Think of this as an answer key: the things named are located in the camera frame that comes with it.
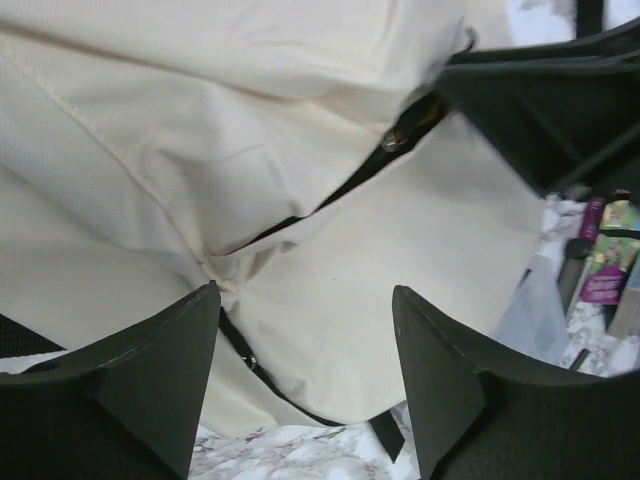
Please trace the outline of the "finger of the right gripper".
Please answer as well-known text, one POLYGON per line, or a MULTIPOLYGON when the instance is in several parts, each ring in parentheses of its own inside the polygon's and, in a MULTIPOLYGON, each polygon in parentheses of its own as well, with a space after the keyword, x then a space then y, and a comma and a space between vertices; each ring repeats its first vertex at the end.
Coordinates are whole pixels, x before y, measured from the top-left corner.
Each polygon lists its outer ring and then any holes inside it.
POLYGON ((639 24, 454 55, 435 83, 534 190, 639 188, 639 24))

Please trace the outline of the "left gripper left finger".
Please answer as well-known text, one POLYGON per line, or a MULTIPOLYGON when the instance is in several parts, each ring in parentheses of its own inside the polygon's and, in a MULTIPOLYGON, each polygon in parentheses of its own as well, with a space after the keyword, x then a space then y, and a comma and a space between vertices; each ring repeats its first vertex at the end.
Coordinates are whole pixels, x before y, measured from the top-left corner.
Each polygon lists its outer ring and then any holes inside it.
POLYGON ((1 377, 2 477, 186 478, 219 312, 209 283, 72 352, 3 318, 3 359, 48 360, 1 377))

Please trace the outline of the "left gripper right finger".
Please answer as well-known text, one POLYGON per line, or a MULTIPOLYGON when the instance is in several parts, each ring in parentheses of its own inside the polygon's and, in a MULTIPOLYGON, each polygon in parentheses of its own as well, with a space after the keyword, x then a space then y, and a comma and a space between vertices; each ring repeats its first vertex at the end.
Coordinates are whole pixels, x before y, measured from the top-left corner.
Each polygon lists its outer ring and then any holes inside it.
POLYGON ((406 286, 393 292, 424 479, 635 479, 639 375, 603 378, 510 349, 406 286))

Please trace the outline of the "cream canvas backpack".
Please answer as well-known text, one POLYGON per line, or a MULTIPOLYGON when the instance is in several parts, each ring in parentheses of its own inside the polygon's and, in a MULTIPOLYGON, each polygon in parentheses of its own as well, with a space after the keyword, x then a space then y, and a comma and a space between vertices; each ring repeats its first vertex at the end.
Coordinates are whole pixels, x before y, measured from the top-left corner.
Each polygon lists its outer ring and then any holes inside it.
POLYGON ((356 424, 405 399, 405 285, 498 325, 543 201, 435 99, 503 1, 5 1, 1 311, 78 349, 215 282, 202 423, 356 424))

